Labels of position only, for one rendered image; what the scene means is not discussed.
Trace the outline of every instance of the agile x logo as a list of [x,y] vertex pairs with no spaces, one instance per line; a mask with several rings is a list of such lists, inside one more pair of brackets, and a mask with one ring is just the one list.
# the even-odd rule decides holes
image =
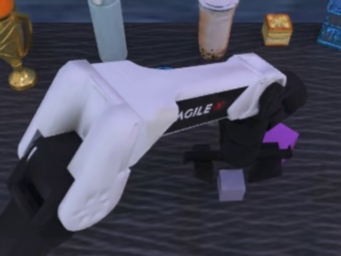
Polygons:
[[227,109],[245,91],[247,86],[230,91],[178,101],[177,121],[165,132],[175,133],[227,117]]

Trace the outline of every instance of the gold trophy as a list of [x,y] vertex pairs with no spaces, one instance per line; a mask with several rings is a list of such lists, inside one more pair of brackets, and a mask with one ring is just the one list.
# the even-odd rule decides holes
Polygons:
[[[23,27],[26,29],[24,43]],[[9,76],[10,87],[23,91],[37,83],[34,70],[22,66],[32,42],[32,24],[27,15],[15,11],[14,0],[0,0],[0,58],[13,67]]]

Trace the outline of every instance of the trophy handle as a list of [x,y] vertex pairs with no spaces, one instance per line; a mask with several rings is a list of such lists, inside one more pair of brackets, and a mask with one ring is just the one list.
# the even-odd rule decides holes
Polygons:
[[25,57],[27,55],[27,53],[29,52],[29,50],[31,49],[32,46],[32,23],[30,21],[30,17],[25,15],[25,14],[21,14],[21,13],[16,13],[15,17],[23,23],[26,33],[27,33],[27,42],[25,44],[25,47],[23,49],[23,53],[21,57]]

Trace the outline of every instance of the blue wall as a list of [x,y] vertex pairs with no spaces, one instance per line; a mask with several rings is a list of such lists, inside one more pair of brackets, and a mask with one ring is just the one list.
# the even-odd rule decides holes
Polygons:
[[[197,0],[121,0],[127,22],[196,22]],[[90,22],[87,0],[16,0],[33,22]],[[262,22],[269,12],[294,22],[322,22],[328,0],[240,0],[236,22]]]

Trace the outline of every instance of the tabletop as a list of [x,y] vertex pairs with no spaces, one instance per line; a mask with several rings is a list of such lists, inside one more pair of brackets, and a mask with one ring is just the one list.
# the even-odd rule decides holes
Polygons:
[[[216,186],[193,176],[182,155],[195,143],[218,146],[218,130],[201,126],[161,138],[132,168],[118,206],[51,256],[330,256],[341,254],[341,52],[316,43],[321,25],[296,24],[287,47],[264,47],[261,24],[236,23],[226,58],[255,52],[294,71],[307,104],[285,120],[300,133],[283,176],[247,184],[242,202],[219,202]],[[127,24],[128,59],[146,67],[205,63],[195,24]],[[38,85],[14,92],[0,64],[0,210],[17,145],[58,69],[69,60],[99,62],[91,24],[35,24],[25,65]]]

